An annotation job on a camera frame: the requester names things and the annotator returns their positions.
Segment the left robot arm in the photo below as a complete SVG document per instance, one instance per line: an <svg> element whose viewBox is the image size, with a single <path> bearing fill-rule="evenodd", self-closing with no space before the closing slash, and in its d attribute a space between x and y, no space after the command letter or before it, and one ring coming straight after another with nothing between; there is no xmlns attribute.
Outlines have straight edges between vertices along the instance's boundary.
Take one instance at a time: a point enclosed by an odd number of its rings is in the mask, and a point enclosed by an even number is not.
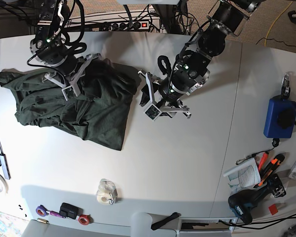
<svg viewBox="0 0 296 237"><path fill-rule="evenodd" d="M180 98L204 86L210 75L207 67L213 57L224 51L225 38L236 35L242 21L250 19L261 1L219 0L216 4L214 14L208 15L208 20L184 44L174 63L165 55L158 57L157 64L165 79L138 71L146 81L140 106L152 121L159 117L173 118L177 113L191 117L189 107L183 105Z"/></svg>

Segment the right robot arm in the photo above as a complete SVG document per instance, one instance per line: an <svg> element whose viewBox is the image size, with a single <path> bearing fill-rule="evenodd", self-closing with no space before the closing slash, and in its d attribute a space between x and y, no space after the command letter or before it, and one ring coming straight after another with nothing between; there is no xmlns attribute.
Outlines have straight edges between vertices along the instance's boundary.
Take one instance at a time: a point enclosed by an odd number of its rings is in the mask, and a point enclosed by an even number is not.
<svg viewBox="0 0 296 237"><path fill-rule="evenodd" d="M81 94L78 81L85 76L93 60L102 58L99 53L76 58L77 54L86 51L87 45L81 41L85 29L84 8L79 0L75 0L74 4L80 11L79 36L74 41L70 41L65 29L71 17L67 1L45 0L41 4L36 34L30 42L32 57L27 60L27 65L31 67L53 70L47 72L42 80L59 86L67 101Z"/></svg>

